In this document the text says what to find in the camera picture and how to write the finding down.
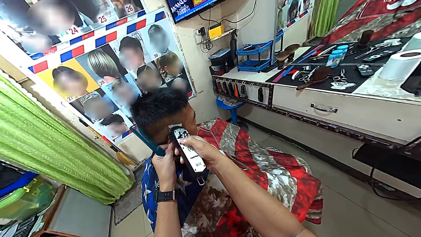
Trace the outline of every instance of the green basket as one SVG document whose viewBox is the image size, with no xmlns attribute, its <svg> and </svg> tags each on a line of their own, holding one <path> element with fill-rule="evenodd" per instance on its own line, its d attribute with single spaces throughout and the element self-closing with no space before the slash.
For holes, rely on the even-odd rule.
<svg viewBox="0 0 421 237">
<path fill-rule="evenodd" d="M 24 221 L 47 208 L 55 193 L 52 185 L 34 179 L 0 199 L 0 218 Z"/>
</svg>

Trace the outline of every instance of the paper roll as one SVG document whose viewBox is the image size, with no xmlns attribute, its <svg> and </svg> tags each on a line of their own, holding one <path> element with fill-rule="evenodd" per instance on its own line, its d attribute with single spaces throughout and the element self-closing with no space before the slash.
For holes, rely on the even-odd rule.
<svg viewBox="0 0 421 237">
<path fill-rule="evenodd" d="M 420 62 L 421 49 L 393 54 L 384 65 L 379 77 L 389 81 L 407 79 Z"/>
<path fill-rule="evenodd" d="M 421 32 L 416 33 L 405 45 L 402 51 L 421 49 Z"/>
</svg>

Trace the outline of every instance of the barber cape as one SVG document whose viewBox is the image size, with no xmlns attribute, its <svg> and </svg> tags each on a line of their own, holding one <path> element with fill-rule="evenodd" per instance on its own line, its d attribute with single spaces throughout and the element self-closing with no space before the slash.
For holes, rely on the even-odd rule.
<svg viewBox="0 0 421 237">
<path fill-rule="evenodd" d="M 322 44 L 360 40 L 366 30 L 371 38 L 403 38 L 421 31 L 421 0 L 358 0 L 332 27 Z"/>
<path fill-rule="evenodd" d="M 307 163 L 296 156 L 269 151 L 248 133 L 215 118 L 200 125 L 198 135 L 233 160 L 254 182 L 276 197 L 296 218 L 320 224 L 322 184 L 311 175 Z M 181 232 L 190 236 L 259 236 L 218 179 L 208 171 L 205 185 L 192 179 L 185 164 L 176 167 L 177 199 Z M 158 204 L 154 192 L 159 184 L 152 158 L 145 162 L 142 179 L 143 207 L 155 231 Z"/>
</svg>

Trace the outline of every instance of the drawer handle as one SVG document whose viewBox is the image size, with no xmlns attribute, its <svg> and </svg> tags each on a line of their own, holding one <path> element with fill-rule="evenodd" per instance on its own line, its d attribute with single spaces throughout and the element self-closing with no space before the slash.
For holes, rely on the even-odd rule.
<svg viewBox="0 0 421 237">
<path fill-rule="evenodd" d="M 314 104 L 312 103 L 310 105 L 311 108 L 315 108 L 319 111 L 323 111 L 323 112 L 329 112 L 329 113 L 336 113 L 339 109 L 338 108 L 333 108 L 333 107 L 329 107 L 329 106 L 323 106 L 323 105 L 319 105 L 319 104 Z"/>
</svg>

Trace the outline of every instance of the blue bottle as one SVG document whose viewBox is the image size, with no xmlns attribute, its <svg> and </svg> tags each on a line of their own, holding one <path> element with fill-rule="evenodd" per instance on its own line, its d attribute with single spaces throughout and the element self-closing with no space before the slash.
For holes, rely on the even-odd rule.
<svg viewBox="0 0 421 237">
<path fill-rule="evenodd" d="M 334 50 L 332 54 L 330 54 L 328 62 L 326 66 L 331 66 L 332 68 L 337 67 L 341 62 L 342 57 L 342 50 Z"/>
<path fill-rule="evenodd" d="M 342 50 L 341 61 L 345 58 L 346 53 L 348 52 L 349 45 L 341 45 L 338 47 L 338 50 Z"/>
</svg>

